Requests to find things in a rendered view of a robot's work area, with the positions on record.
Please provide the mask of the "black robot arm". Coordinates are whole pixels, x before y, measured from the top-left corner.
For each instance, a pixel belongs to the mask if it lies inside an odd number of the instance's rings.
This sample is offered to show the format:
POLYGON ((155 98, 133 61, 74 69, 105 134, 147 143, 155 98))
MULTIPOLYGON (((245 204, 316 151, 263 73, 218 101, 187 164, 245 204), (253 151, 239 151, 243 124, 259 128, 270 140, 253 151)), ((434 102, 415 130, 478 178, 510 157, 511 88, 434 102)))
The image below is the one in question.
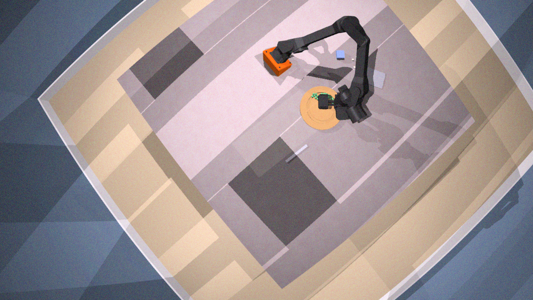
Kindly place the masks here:
POLYGON ((337 98, 339 104, 343 106, 348 105, 348 107, 334 105, 334 109, 336 111, 336 118, 339 121, 350 118, 354 124, 367 115, 362 108, 361 102, 369 90, 367 67, 369 44, 371 43, 371 39, 365 33, 357 17, 343 16, 332 25, 328 25, 328 27, 319 29, 306 36, 281 40, 278 42, 277 47, 269 52, 269 54, 277 64, 285 63, 292 53, 302 53, 304 50, 308 50, 310 44, 344 32, 348 33, 357 43, 356 69, 350 90, 345 84, 338 88, 340 92, 337 98))

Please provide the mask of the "blue block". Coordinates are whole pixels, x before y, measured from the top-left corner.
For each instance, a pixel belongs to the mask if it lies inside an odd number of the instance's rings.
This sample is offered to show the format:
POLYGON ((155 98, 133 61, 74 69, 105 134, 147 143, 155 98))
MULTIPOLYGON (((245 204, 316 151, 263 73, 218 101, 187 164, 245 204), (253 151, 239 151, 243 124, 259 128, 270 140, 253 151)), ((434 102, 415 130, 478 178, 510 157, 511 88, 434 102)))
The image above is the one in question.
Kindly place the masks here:
POLYGON ((336 59, 344 59, 344 58, 345 58, 344 50, 336 50, 336 59))

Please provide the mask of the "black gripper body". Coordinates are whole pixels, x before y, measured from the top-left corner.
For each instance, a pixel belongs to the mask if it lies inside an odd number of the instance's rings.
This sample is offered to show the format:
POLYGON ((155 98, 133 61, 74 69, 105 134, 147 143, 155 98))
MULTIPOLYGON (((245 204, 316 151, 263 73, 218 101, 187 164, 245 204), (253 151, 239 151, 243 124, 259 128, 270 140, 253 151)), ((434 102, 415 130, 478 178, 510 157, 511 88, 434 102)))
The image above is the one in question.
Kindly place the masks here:
POLYGON ((328 94, 320 94, 318 96, 318 108, 320 110, 327 110, 328 106, 331 106, 331 105, 333 105, 333 106, 334 105, 338 105, 338 107, 348 107, 348 105, 343 106, 343 105, 339 104, 339 102, 337 100, 339 94, 340 94, 340 92, 335 94, 335 99, 334 100, 328 100, 328 94))

